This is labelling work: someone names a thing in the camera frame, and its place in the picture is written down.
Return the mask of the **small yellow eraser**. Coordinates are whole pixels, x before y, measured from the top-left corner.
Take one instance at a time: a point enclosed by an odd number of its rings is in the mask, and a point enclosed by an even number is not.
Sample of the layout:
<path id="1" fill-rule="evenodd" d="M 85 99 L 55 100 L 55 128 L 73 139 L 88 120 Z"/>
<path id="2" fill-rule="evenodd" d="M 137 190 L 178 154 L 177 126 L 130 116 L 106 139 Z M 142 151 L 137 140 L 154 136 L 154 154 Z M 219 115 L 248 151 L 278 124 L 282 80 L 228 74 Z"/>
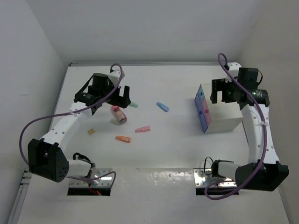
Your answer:
<path id="1" fill-rule="evenodd" d="M 90 129 L 90 130 L 88 131 L 88 134 L 91 135 L 91 134 L 93 134 L 94 132 L 95 132 L 95 130 L 92 128 L 92 129 Z"/>

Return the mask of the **pink cap-shaped clip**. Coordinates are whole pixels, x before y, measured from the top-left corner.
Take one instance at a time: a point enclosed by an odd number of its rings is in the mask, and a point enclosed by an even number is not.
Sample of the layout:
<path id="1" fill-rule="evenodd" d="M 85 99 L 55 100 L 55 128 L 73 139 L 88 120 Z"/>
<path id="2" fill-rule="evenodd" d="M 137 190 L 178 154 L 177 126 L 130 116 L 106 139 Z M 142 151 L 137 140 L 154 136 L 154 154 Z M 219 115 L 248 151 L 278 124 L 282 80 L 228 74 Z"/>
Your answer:
<path id="1" fill-rule="evenodd" d="M 135 133 L 143 133 L 143 132 L 148 132 L 150 130 L 151 130 L 150 126 L 144 126 L 144 127 L 135 129 Z"/>

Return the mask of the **white eraser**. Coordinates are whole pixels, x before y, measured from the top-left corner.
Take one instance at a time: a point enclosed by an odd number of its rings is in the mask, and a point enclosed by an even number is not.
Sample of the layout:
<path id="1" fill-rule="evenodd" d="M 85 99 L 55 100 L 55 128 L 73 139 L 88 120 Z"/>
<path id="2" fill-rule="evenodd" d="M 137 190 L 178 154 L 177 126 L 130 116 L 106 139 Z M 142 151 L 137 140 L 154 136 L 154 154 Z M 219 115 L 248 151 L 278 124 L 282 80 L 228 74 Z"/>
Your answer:
<path id="1" fill-rule="evenodd" d="M 120 123 L 117 120 L 115 120 L 115 119 L 111 119 L 110 122 L 112 122 L 113 124 L 115 124 L 117 126 L 120 125 Z"/>

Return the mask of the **clear tube with pink cap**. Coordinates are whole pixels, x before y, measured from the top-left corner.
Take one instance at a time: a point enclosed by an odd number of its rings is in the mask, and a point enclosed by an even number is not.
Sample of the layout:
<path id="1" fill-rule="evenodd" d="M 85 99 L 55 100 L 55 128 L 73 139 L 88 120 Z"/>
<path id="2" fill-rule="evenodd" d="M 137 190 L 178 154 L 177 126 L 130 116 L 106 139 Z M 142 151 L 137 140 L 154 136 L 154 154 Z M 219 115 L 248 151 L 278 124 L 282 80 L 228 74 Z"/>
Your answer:
<path id="1" fill-rule="evenodd" d="M 120 123 L 120 125 L 125 124 L 127 122 L 126 115 L 118 106 L 111 106 L 111 112 L 114 116 L 114 119 L 117 120 Z"/>

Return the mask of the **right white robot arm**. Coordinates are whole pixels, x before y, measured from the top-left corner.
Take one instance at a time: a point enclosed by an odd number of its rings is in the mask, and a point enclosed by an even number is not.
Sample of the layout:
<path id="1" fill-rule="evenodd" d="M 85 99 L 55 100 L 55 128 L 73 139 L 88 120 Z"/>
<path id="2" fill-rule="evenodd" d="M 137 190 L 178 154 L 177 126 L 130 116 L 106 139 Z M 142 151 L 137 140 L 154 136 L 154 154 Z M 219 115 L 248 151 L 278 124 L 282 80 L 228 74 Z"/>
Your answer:
<path id="1" fill-rule="evenodd" d="M 213 178 L 230 178 L 243 189 L 273 191 L 289 175 L 289 169 L 280 163 L 273 145 L 270 100 L 268 92 L 258 88 L 258 73 L 256 68 L 239 68 L 237 77 L 231 81 L 212 80 L 210 99 L 213 104 L 217 103 L 217 93 L 221 92 L 222 102 L 236 102 L 240 107 L 249 158 L 246 165 L 215 160 L 211 172 Z"/>

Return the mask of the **blue drawer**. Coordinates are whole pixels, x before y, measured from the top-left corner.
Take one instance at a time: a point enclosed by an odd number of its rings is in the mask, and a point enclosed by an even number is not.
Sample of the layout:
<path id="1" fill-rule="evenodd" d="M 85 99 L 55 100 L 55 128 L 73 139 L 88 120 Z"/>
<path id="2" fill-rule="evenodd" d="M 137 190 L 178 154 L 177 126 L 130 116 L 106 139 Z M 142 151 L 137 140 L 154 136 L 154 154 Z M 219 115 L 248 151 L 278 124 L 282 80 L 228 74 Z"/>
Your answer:
<path id="1" fill-rule="evenodd" d="M 203 99 L 205 96 L 204 96 L 204 91 L 203 91 L 203 88 L 202 88 L 202 85 L 199 86 L 199 89 L 198 89 L 198 97 Z"/>

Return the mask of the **pink drawer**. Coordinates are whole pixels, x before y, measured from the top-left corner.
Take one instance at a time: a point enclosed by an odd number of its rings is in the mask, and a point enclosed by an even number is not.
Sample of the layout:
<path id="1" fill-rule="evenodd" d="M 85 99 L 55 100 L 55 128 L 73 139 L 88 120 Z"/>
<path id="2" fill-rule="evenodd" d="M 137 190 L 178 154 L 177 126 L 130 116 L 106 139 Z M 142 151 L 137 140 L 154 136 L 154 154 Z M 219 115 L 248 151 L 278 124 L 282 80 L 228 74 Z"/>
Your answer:
<path id="1" fill-rule="evenodd" d="M 211 116 L 211 113 L 209 111 L 206 98 L 202 99 L 201 105 L 202 105 L 202 109 L 203 109 L 203 112 L 204 112 L 204 115 L 205 115 L 207 126 L 210 126 L 211 123 L 212 123 L 212 116 Z"/>

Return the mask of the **orange cap-shaped clip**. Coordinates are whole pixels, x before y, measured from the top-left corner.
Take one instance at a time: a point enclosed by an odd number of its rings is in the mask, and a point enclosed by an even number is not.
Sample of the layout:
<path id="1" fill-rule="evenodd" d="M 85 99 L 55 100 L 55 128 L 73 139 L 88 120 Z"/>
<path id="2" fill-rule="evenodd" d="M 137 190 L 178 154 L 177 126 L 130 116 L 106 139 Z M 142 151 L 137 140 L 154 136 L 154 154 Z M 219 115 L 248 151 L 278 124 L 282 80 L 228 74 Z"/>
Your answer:
<path id="1" fill-rule="evenodd" d="M 116 136 L 115 139 L 118 140 L 118 141 L 126 142 L 126 143 L 131 142 L 131 138 L 126 137 L 126 136 Z"/>

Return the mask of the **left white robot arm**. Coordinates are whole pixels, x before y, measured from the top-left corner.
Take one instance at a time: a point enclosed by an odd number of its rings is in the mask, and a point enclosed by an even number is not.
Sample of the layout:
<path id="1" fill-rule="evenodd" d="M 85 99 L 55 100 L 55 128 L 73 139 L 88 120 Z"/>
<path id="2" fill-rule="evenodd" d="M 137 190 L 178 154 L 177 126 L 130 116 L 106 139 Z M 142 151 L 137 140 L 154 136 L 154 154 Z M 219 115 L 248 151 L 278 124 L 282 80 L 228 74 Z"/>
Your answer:
<path id="1" fill-rule="evenodd" d="M 94 73 L 75 94 L 74 102 L 60 121 L 40 139 L 28 144 L 28 167 L 31 173 L 61 182 L 64 178 L 85 179 L 92 168 L 87 159 L 68 159 L 64 152 L 76 131 L 103 105 L 126 108 L 130 103 L 129 87 L 120 95 L 124 72 L 111 70 L 109 75 Z"/>

